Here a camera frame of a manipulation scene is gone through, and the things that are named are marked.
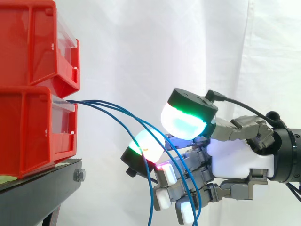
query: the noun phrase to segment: white fingertip pad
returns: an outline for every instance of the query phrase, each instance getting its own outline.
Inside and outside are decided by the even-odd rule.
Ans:
[[[165,164],[162,166],[162,170],[164,171],[164,175],[167,181],[168,186],[174,185],[177,183],[177,178],[175,177],[174,169],[171,164]]]
[[[190,202],[181,203],[181,214],[184,224],[192,224],[194,221],[193,212]]]
[[[159,188],[155,191],[160,210],[168,209],[171,206],[170,198],[166,188]]]
[[[269,192],[269,185],[253,185],[253,200],[262,199]]]

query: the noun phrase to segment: cable connector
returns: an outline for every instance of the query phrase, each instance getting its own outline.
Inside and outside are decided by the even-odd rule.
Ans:
[[[205,98],[209,100],[210,102],[214,101],[224,101],[227,99],[227,97],[223,94],[220,94],[219,92],[213,91],[213,90],[208,90]]]

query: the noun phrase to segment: blue cable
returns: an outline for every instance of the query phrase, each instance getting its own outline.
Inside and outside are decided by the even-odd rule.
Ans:
[[[145,129],[146,129],[146,130],[147,130],[147,131],[148,131],[148,132],[156,139],[156,141],[161,145],[161,147],[165,150],[165,152],[167,153],[167,155],[170,157],[170,159],[174,162],[176,168],[178,169],[178,171],[179,171],[179,173],[180,173],[180,175],[181,175],[181,177],[182,177],[182,179],[183,179],[183,182],[184,182],[184,185],[185,185],[185,189],[186,189],[186,191],[187,191],[187,195],[188,195],[188,197],[189,197],[189,200],[190,200],[190,203],[191,203],[191,207],[192,207],[192,210],[193,210],[194,219],[195,219],[193,225],[197,226],[197,225],[198,225],[197,219],[199,218],[200,213],[201,213],[201,209],[202,209],[202,207],[201,207],[202,197],[201,197],[201,194],[200,194],[200,192],[199,192],[198,186],[197,186],[197,184],[196,184],[196,182],[195,182],[195,180],[194,180],[194,178],[193,178],[193,175],[191,174],[191,172],[190,172],[190,170],[189,170],[187,164],[185,163],[185,161],[183,160],[183,158],[181,157],[181,155],[180,155],[179,152],[177,151],[176,147],[175,147],[175,146],[173,145],[173,143],[169,140],[169,138],[167,138],[167,137],[166,137],[159,129],[157,129],[156,127],[154,127],[154,126],[151,125],[150,123],[148,123],[148,122],[146,122],[146,121],[144,121],[144,120],[142,120],[142,119],[140,119],[140,118],[134,116],[134,115],[133,115],[132,113],[130,113],[127,109],[125,109],[125,108],[123,108],[123,107],[121,107],[121,106],[119,106],[119,105],[116,105],[116,104],[113,104],[113,103],[110,103],[110,102],[107,102],[107,101],[102,101],[102,100],[87,100],[87,101],[84,101],[84,102],[85,102],[85,103],[95,104],[95,105],[100,105],[100,106],[104,106],[104,107],[108,107],[108,108],[110,108],[110,109],[113,109],[113,110],[116,110],[116,111],[125,113],[125,114],[127,114],[127,115],[129,115],[129,116],[132,116],[132,117],[135,118],[135,119],[136,119],[143,127],[145,127]],[[108,104],[108,105],[112,105],[112,106],[115,106],[116,108],[115,108],[115,107],[110,107],[110,106],[108,106],[108,105],[100,104],[100,103],[98,103],[98,102],[100,102],[100,103],[105,103],[105,104]],[[193,183],[193,185],[194,185],[194,187],[195,187],[195,189],[196,189],[196,192],[197,192],[198,198],[199,198],[199,211],[198,211],[198,215],[197,215],[197,216],[196,216],[196,214],[195,214],[195,208],[194,208],[194,204],[193,204],[193,201],[192,201],[192,197],[191,197],[189,188],[188,188],[187,183],[186,183],[186,180],[185,180],[185,178],[184,178],[184,176],[183,176],[183,174],[182,174],[182,172],[181,172],[181,170],[180,170],[180,167],[179,167],[178,164],[175,162],[174,158],[171,156],[171,154],[168,152],[168,150],[165,148],[165,146],[163,146],[163,145],[161,144],[161,142],[156,138],[156,136],[154,136],[153,133],[152,133],[152,132],[144,125],[144,123],[147,124],[148,126],[152,127],[153,129],[155,129],[158,133],[160,133],[160,134],[165,138],[165,140],[168,141],[168,143],[169,143],[169,144],[171,145],[171,147],[174,149],[174,151],[176,152],[176,154],[179,156],[179,159],[181,160],[183,166],[184,166],[185,169],[187,170],[187,173],[188,173],[189,177],[191,178],[191,181],[192,181],[192,183]]]
[[[74,100],[72,100],[72,102],[90,106],[90,107],[95,108],[95,109],[97,109],[99,111],[102,111],[102,112],[106,113],[107,115],[109,115],[110,117],[112,117],[115,121],[117,121],[128,132],[128,134],[133,139],[133,141],[135,142],[135,144],[137,145],[137,147],[140,149],[141,155],[142,155],[145,167],[146,167],[147,179],[148,179],[149,187],[150,187],[150,201],[151,201],[150,202],[150,216],[149,216],[149,221],[148,221],[147,225],[151,226],[151,220],[152,220],[152,215],[153,215],[153,211],[154,211],[154,190],[153,190],[152,184],[151,184],[151,175],[150,175],[149,166],[147,164],[146,158],[144,157],[143,151],[142,151],[141,147],[139,146],[137,140],[135,139],[135,137],[133,136],[133,134],[129,131],[129,129],[126,127],[126,125],[123,124],[118,118],[116,118],[114,115],[112,115],[108,111],[106,111],[106,110],[104,110],[104,109],[102,109],[100,107],[96,107],[96,106],[94,106],[92,104],[82,102],[82,101],[74,101]]]

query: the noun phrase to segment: robotic hand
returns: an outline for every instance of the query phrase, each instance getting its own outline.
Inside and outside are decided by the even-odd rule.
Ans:
[[[238,104],[257,116],[242,116],[230,122],[215,118],[214,101]],[[182,158],[197,183],[202,207],[223,198],[252,200],[259,187],[267,186],[268,179],[281,183],[301,182],[301,129],[287,128],[276,112],[264,116],[214,91],[199,97],[181,89],[174,90],[167,108],[170,106],[180,112],[163,110],[162,124],[177,136],[167,135],[177,149],[192,147]],[[168,142],[165,147],[172,150]],[[198,209],[200,203],[191,178],[180,159],[175,160],[186,175],[194,206]],[[191,204],[174,163],[168,160],[153,167],[158,181],[158,186],[154,187],[155,210],[167,209],[175,202],[179,224],[193,223]],[[225,180],[218,185],[211,183],[214,178]]]

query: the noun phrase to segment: stacked red bin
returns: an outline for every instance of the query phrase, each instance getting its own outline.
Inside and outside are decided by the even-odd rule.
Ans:
[[[0,31],[0,176],[22,178],[76,154],[79,41],[51,0],[1,0]]]

